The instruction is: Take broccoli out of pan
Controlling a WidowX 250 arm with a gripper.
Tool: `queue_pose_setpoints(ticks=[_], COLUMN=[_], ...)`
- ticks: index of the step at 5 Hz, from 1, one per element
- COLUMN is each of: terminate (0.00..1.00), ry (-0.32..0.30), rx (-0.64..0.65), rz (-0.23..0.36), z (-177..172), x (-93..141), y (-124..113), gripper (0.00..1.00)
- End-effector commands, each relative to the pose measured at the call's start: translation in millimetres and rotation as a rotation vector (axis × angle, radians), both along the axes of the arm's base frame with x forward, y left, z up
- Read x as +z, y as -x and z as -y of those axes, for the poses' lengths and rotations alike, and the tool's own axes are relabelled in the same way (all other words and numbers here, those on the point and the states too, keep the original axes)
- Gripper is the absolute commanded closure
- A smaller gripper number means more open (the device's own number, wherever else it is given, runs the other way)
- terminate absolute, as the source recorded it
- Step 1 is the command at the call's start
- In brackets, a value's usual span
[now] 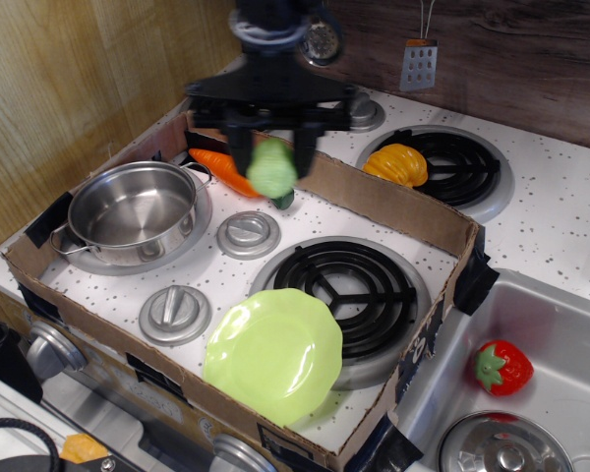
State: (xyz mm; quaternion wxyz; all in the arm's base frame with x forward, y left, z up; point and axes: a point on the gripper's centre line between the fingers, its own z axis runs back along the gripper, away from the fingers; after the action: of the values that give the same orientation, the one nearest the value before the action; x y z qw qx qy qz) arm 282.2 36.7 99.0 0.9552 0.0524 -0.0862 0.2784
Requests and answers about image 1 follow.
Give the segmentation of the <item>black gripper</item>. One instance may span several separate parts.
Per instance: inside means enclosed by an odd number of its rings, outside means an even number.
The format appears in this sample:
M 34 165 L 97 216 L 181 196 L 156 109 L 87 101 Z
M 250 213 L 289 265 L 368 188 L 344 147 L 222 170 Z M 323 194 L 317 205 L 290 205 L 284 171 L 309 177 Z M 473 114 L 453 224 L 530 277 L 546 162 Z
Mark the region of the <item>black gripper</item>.
M 185 93 L 195 126 L 225 134 L 238 172 L 246 172 L 251 163 L 251 130 L 295 130 L 294 164 L 304 178 L 323 132 L 352 126 L 356 88 L 313 73 L 300 63 L 294 47 L 245 43 L 236 66 L 187 84 Z

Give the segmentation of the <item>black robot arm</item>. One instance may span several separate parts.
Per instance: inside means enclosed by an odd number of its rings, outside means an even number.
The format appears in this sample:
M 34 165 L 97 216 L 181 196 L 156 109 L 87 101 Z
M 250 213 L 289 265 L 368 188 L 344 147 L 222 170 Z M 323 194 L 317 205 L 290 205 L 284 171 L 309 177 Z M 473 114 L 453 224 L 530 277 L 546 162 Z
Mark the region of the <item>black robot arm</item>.
M 317 75 L 298 60 L 313 19 L 332 19 L 320 1 L 236 2 L 229 25 L 241 42 L 243 64 L 186 86 L 195 127 L 226 136 L 241 174 L 251 165 L 256 131 L 292 131 L 294 165 L 305 177 L 318 138 L 351 127 L 356 88 Z

